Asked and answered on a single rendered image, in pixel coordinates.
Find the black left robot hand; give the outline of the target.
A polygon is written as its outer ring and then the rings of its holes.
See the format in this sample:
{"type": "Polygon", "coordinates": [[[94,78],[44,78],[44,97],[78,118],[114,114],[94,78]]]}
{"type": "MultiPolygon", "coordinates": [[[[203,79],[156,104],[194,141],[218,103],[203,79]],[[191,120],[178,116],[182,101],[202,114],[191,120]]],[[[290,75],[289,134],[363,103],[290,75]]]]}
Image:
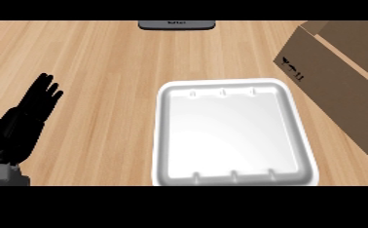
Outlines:
{"type": "Polygon", "coordinates": [[[29,158],[46,120],[64,95],[58,88],[54,76],[42,73],[21,103],[0,118],[0,164],[15,166],[29,158]]]}

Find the dark grey flat appliance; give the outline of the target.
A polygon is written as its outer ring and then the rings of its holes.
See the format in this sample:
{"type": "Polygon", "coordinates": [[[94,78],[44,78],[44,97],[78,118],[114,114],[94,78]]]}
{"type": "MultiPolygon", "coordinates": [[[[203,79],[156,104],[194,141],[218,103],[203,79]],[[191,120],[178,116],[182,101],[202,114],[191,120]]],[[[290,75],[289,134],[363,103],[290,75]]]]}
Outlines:
{"type": "Polygon", "coordinates": [[[138,26],[145,30],[208,30],[216,26],[213,20],[141,20],[138,26]]]}

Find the white foam tray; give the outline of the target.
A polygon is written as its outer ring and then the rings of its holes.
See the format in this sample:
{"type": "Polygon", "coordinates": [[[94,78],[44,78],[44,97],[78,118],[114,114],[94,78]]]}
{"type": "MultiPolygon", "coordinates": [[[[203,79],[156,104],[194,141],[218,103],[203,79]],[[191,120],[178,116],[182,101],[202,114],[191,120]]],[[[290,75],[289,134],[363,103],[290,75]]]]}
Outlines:
{"type": "Polygon", "coordinates": [[[315,186],[290,88],[274,78],[175,81],[157,94],[153,184],[315,186]]]}

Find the brown cardboard box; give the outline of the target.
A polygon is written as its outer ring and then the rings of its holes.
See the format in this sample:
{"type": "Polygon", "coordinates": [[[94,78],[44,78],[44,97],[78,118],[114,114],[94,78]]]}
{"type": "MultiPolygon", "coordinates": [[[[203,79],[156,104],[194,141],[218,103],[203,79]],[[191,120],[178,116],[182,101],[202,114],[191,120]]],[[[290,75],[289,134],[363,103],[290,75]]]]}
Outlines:
{"type": "Polygon", "coordinates": [[[304,23],[274,63],[368,154],[368,20],[304,23]]]}

